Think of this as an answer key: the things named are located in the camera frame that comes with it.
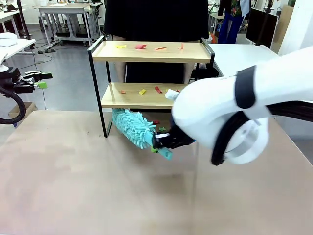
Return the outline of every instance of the cardboard box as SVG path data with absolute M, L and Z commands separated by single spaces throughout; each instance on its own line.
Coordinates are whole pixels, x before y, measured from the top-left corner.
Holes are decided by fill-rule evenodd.
M 13 124 L 15 128 L 17 128 L 25 120 L 25 118 L 27 118 L 28 115 L 30 115 L 31 112 L 38 110 L 38 108 L 34 102 L 24 102 L 24 104 L 26 107 L 26 115 L 21 121 Z M 15 105 L 14 108 L 9 112 L 9 117 L 15 118 L 19 113 L 20 113 L 20 109 L 19 109 L 18 105 Z

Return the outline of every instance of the wooden shelf board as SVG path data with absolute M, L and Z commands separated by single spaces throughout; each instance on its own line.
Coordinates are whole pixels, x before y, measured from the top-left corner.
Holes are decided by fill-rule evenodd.
M 158 86 L 163 94 L 157 93 Z M 109 83 L 101 100 L 102 108 L 171 109 L 173 101 L 165 98 L 166 89 L 182 90 L 186 84 Z M 146 89 L 144 95 L 139 91 Z
M 134 47 L 146 44 L 146 48 L 137 50 Z M 125 61 L 125 62 L 168 62 L 168 63 L 209 63 L 211 55 L 202 43 L 173 42 L 129 42 L 103 41 L 92 54 L 94 61 Z

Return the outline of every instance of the monitor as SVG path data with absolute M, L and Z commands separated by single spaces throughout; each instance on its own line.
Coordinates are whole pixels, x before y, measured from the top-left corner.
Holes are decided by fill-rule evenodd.
M 266 13 L 263 11 L 251 8 L 248 30 L 246 32 L 246 38 L 248 40 L 257 43 L 261 32 L 262 24 L 265 20 L 265 14 Z M 276 29 L 277 19 L 278 16 L 276 15 L 272 14 L 268 15 L 268 20 L 266 22 L 265 29 L 260 40 L 261 45 L 265 45 L 266 47 L 270 48 Z

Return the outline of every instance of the black dress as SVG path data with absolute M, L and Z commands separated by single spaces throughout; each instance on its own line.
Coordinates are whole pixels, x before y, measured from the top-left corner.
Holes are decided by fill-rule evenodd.
M 107 0 L 105 32 L 127 41 L 208 38 L 207 0 Z M 128 62 L 126 82 L 183 83 L 182 63 Z

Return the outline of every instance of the orange paper scrap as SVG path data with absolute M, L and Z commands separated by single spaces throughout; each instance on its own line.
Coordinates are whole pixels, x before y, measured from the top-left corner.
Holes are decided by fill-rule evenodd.
M 147 46 L 147 45 L 144 45 L 144 44 L 142 45 L 142 44 L 140 44 L 140 45 L 135 46 L 135 49 L 141 50 L 141 49 L 144 49 L 146 46 Z
M 116 48 L 118 48 L 118 49 L 122 49 L 122 48 L 125 48 L 125 47 L 127 47 L 127 45 L 125 44 L 125 45 L 123 45 L 123 46 L 116 46 Z
M 158 47 L 158 48 L 155 48 L 155 50 L 162 50 L 162 49 L 166 49 L 167 47 Z
M 178 47 L 177 49 L 179 49 L 179 50 L 183 50 L 183 49 L 184 49 L 184 43 L 182 43 L 182 44 L 181 44 L 181 46 L 180 46 L 180 47 Z
M 145 90 L 145 89 L 142 89 L 141 91 L 139 91 L 139 95 L 143 95 L 143 94 L 145 94 L 145 92 L 146 92 L 147 90 Z

